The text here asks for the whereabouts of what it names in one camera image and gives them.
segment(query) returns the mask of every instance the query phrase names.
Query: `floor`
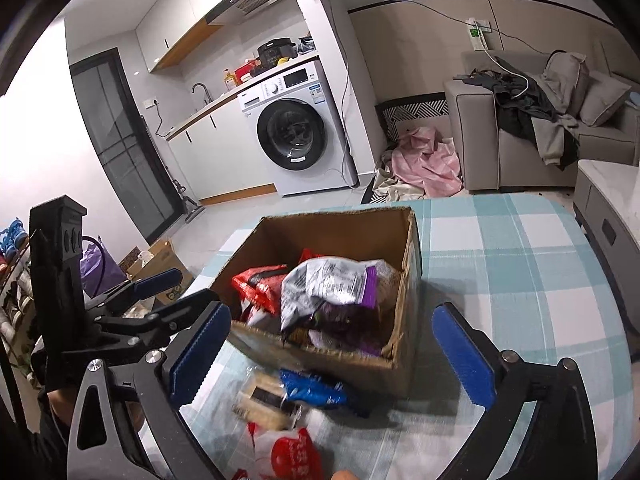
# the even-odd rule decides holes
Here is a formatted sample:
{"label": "floor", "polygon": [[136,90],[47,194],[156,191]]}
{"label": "floor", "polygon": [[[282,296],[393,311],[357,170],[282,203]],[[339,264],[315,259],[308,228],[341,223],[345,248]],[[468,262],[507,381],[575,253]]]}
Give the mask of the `floor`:
{"label": "floor", "polygon": [[[229,236],[238,228],[253,219],[271,214],[289,213],[304,210],[317,210],[325,207],[356,205],[362,200],[365,188],[341,189],[313,194],[282,198],[277,194],[268,194],[253,198],[244,198],[232,202],[211,205],[198,215],[190,224],[178,222],[166,234],[170,236],[178,257],[194,276],[200,274],[216,251],[222,247]],[[573,211],[573,189],[528,190],[530,194],[540,194],[549,200],[560,203]],[[458,196],[468,196],[462,190]],[[632,367],[634,390],[640,391],[640,363]],[[635,442],[640,440],[640,396],[634,399]]]}

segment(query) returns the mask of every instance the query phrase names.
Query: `cardboard box on floor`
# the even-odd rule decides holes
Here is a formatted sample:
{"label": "cardboard box on floor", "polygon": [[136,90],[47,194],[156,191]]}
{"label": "cardboard box on floor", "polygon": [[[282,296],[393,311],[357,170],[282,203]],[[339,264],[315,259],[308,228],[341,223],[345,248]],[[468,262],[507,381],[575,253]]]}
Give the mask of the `cardboard box on floor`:
{"label": "cardboard box on floor", "polygon": [[156,294],[156,298],[160,303],[173,303],[175,300],[178,300],[183,292],[187,290],[188,286],[191,285],[193,275],[187,270],[180,261],[180,258],[175,254],[174,247],[171,245],[171,240],[166,238],[159,239],[149,247],[149,252],[154,256],[151,261],[143,267],[142,261],[136,260],[129,269],[127,269],[127,274],[132,280],[140,280],[142,278],[148,278],[149,276],[159,274],[160,272],[165,272],[169,269],[180,270],[182,273],[182,281],[180,282],[180,285],[176,285],[174,288],[164,290],[163,292],[160,292],[160,294]]}
{"label": "cardboard box on floor", "polygon": [[266,217],[231,256],[211,285],[223,303],[239,312],[231,278],[251,267],[298,264],[302,249],[353,260],[387,261],[402,272],[396,310],[388,316],[382,357],[282,343],[277,335],[233,321],[229,342],[261,365],[326,372],[353,386],[406,396],[417,345],[418,287],[422,276],[414,211],[387,207]]}

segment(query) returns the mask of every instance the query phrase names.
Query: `faucet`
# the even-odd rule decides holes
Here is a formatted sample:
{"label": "faucet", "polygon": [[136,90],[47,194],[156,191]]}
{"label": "faucet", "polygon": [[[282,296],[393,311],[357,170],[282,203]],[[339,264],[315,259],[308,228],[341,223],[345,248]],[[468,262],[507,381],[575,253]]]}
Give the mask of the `faucet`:
{"label": "faucet", "polygon": [[211,98],[211,95],[209,94],[209,90],[207,90],[207,87],[204,86],[204,83],[196,83],[195,85],[193,85],[193,87],[191,88],[191,93],[194,94],[196,91],[196,86],[202,86],[202,88],[204,88],[204,93],[207,96],[207,99],[209,100],[209,102],[207,102],[206,100],[204,101],[204,104],[208,105],[209,103],[213,102],[213,99]]}

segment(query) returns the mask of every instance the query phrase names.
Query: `pink cloth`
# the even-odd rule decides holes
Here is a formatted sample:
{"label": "pink cloth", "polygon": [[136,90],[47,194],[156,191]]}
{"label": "pink cloth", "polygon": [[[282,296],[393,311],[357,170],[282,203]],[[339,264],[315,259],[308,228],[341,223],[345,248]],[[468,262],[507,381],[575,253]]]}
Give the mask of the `pink cloth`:
{"label": "pink cloth", "polygon": [[453,139],[438,142],[437,134],[432,126],[399,132],[399,145],[391,154],[394,175],[421,187],[427,198],[451,196],[462,189],[458,177],[460,161]]}

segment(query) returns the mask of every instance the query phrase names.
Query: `plaid tablecloth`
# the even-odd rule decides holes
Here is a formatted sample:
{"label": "plaid tablecloth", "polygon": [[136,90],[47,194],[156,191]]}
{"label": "plaid tablecloth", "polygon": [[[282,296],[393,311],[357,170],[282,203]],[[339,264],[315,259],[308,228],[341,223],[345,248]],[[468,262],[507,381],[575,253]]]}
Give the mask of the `plaid tablecloth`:
{"label": "plaid tablecloth", "polygon": [[[396,205],[416,212],[424,268],[412,394],[407,400],[381,400],[368,420],[338,420],[314,411],[308,429],[327,477],[346,468],[362,480],[436,478],[469,436],[483,409],[471,404],[431,335],[433,308],[449,300],[499,349],[544,364],[575,359],[593,414],[599,478],[611,478],[632,445],[631,367],[616,303],[573,216],[528,194],[390,206]],[[232,235],[191,291],[210,285],[251,227]],[[181,408],[228,478],[251,461],[245,425],[231,412],[251,366],[225,343],[193,404]],[[532,411],[532,403],[523,409],[492,478],[508,471]]]}

